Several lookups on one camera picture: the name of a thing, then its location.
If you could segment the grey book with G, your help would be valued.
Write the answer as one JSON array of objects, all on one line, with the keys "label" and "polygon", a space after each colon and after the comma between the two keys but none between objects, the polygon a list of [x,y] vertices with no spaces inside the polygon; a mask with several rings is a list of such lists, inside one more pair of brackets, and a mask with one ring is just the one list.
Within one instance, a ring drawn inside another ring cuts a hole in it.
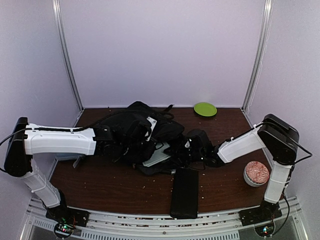
[{"label": "grey book with G", "polygon": [[158,163],[161,163],[165,160],[167,160],[171,155],[168,153],[165,153],[165,150],[167,150],[170,147],[170,145],[167,142],[164,143],[158,143],[155,147],[155,151],[148,159],[147,161],[144,161],[142,165],[144,167],[151,167]]}]

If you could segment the black student bag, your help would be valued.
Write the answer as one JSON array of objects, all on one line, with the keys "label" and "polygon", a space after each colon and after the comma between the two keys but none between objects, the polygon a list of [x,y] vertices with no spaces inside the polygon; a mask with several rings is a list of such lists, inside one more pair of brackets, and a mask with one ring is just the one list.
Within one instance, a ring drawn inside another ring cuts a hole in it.
[{"label": "black student bag", "polygon": [[93,129],[96,134],[96,128],[100,125],[128,128],[135,120],[143,121],[147,117],[152,117],[157,120],[157,124],[153,130],[151,139],[149,141],[143,140],[141,143],[132,145],[118,160],[110,160],[114,163],[120,162],[131,165],[147,176],[160,173],[171,174],[172,171],[181,168],[171,161],[171,156],[167,160],[151,167],[143,166],[143,162],[149,160],[155,152],[158,143],[169,144],[169,148],[164,151],[166,154],[170,154],[170,146],[184,146],[185,136],[183,132],[185,128],[182,124],[174,120],[174,115],[170,112],[171,109],[172,106],[169,105],[164,110],[156,110],[141,101],[135,101],[128,107],[101,118],[95,122]]}]

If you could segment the black case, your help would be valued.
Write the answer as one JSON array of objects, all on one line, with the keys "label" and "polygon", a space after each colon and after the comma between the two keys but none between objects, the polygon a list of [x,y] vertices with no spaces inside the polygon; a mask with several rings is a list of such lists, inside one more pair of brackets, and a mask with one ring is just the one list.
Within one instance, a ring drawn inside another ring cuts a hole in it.
[{"label": "black case", "polygon": [[198,217],[199,173],[193,169],[179,168],[173,178],[170,216],[175,219]]}]

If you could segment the light blue zipper case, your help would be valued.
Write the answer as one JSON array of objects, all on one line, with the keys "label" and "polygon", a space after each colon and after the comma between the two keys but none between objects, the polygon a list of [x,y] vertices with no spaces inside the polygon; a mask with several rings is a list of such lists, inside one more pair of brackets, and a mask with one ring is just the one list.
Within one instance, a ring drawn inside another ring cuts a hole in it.
[{"label": "light blue zipper case", "polygon": [[57,153],[55,155],[55,159],[58,162],[63,162],[63,161],[73,161],[72,167],[75,169],[79,162],[83,160],[86,156],[84,154],[80,153]]}]

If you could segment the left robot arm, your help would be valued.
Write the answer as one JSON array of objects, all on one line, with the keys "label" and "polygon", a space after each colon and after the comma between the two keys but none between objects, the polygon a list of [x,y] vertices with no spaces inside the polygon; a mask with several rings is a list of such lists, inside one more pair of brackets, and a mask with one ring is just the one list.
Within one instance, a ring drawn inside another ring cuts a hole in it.
[{"label": "left robot arm", "polygon": [[18,119],[15,129],[7,136],[7,151],[1,171],[23,179],[32,193],[38,196],[47,212],[58,222],[73,217],[64,193],[54,187],[38,168],[33,156],[58,153],[84,156],[104,156],[117,161],[129,152],[131,144],[141,147],[151,141],[158,121],[139,116],[133,111],[133,120],[120,118],[115,127],[101,120],[85,127],[49,127],[29,123],[26,117]]}]

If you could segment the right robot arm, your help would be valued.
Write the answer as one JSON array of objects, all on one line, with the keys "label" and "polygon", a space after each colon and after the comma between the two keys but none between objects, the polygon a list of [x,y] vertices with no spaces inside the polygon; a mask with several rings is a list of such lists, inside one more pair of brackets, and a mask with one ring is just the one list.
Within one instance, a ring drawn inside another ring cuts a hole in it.
[{"label": "right robot arm", "polygon": [[262,122],[247,132],[215,146],[205,131],[193,129],[173,147],[172,152],[183,163],[200,161],[208,167],[218,168],[256,150],[267,149],[274,164],[263,200],[260,206],[239,212],[242,224],[249,225],[281,216],[279,200],[298,163],[298,149],[303,148],[299,139],[299,132],[294,127],[273,114],[267,114]]}]

